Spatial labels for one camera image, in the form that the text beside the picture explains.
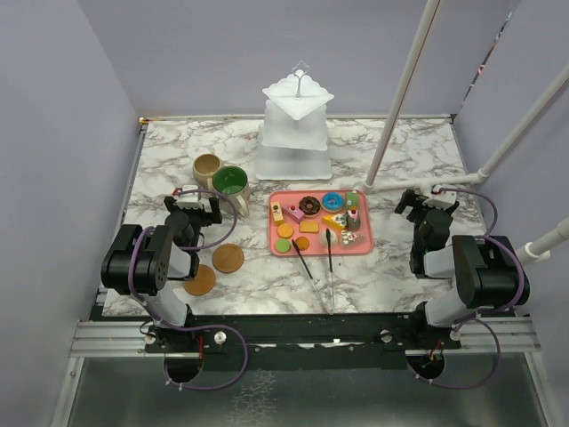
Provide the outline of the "chocolate sprinkled donut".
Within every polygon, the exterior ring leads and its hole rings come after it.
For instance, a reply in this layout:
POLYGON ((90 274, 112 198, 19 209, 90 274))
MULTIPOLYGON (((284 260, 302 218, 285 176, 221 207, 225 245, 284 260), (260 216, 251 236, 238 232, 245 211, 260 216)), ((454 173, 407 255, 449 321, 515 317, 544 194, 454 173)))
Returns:
POLYGON ((314 218, 320 213, 321 204, 316 197, 305 196, 299 201, 299 209, 306 218, 314 218))

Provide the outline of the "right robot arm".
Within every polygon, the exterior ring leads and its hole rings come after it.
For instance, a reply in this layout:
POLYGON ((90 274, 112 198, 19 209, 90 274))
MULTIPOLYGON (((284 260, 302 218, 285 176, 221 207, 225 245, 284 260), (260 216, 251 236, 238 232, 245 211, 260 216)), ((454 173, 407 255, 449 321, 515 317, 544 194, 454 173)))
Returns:
POLYGON ((492 236, 455 235, 450 227, 460 203, 459 193, 476 195, 470 189, 439 185, 422 191, 407 189, 396 208, 405 209, 413 224, 410 271, 416 278, 449 278, 453 287, 418 307, 424 318, 408 327, 410 341, 428 348, 440 335, 440 327, 457 327, 479 315, 511 310, 524 305, 530 282, 509 239, 492 236))

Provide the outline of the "blue frosted donut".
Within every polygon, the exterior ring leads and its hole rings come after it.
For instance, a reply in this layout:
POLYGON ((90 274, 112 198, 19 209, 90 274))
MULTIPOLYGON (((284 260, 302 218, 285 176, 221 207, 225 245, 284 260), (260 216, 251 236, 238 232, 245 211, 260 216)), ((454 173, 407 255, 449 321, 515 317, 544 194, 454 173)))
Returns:
POLYGON ((345 206, 345 201, 339 192, 327 192, 322 196, 321 206, 328 213, 338 213, 345 206))

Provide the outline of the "black steel tongs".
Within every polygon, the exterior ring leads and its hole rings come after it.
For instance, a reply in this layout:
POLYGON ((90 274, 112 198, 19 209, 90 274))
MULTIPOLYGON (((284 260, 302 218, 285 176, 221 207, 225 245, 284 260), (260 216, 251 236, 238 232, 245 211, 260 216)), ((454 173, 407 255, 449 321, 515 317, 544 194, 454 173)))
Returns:
POLYGON ((312 285, 314 287, 316 295, 317 295, 319 301, 321 302, 321 305, 323 306, 323 308, 325 309, 325 311, 329 315, 333 315, 335 313, 335 292, 334 292, 334 285, 333 285, 332 232, 329 229, 325 230, 325 239, 326 239, 326 248, 327 248, 328 269, 329 269, 329 294, 330 294, 330 298, 329 298, 328 303, 324 302, 324 298, 322 297, 322 295, 318 291, 317 281, 312 276, 310 269, 309 269, 307 263, 305 262, 302 254, 301 254, 301 250, 300 250, 300 248, 299 248, 299 246, 295 240, 292 241, 292 246, 293 246, 296 254, 301 259, 302 265, 304 266, 306 272, 309 275, 309 278, 312 282, 312 285))

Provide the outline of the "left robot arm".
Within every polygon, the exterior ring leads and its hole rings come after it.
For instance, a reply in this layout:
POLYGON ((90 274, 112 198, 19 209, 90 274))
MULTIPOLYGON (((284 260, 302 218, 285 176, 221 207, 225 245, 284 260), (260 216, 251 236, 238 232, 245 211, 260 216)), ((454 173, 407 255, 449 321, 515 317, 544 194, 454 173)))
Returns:
POLYGON ((165 340, 175 350, 190 349, 196 329, 188 323, 189 306, 174 293, 173 281, 191 281, 199 269, 198 243, 203 227, 222 223, 219 199, 199 198, 179 204, 167 196, 168 215, 162 225, 146 230, 139 224, 120 227, 101 264, 107 289, 132 297, 167 327, 165 340))

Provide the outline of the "white three-tier cake stand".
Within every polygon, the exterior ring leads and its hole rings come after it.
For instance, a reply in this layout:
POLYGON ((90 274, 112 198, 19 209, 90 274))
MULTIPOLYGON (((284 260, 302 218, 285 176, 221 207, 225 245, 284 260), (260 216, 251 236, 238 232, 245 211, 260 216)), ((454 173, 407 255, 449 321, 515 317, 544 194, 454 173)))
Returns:
POLYGON ((267 100, 258 133, 257 179, 331 179, 326 104, 334 95, 312 79, 304 61, 262 92, 267 100))

